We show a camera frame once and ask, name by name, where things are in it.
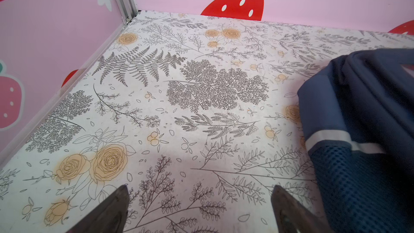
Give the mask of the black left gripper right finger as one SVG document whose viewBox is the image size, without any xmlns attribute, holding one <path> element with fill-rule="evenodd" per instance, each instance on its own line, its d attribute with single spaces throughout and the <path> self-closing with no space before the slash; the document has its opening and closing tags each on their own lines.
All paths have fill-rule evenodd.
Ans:
<svg viewBox="0 0 414 233">
<path fill-rule="evenodd" d="M 332 233 L 332 229 L 305 208 L 282 186 L 276 185 L 271 204 L 279 233 Z"/>
</svg>

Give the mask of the navy blue student backpack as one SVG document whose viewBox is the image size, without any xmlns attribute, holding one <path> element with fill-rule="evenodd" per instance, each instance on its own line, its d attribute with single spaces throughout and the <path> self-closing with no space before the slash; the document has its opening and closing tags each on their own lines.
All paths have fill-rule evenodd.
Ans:
<svg viewBox="0 0 414 233">
<path fill-rule="evenodd" d="M 298 90 L 305 146 L 337 233 L 414 230 L 413 49 L 352 52 Z"/>
</svg>

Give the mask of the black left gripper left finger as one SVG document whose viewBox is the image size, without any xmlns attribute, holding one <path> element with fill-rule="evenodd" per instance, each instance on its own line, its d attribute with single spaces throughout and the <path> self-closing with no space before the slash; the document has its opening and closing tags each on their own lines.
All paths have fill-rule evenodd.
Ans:
<svg viewBox="0 0 414 233">
<path fill-rule="evenodd" d="M 67 233 L 122 233 L 129 201 L 128 188 L 122 185 Z"/>
</svg>

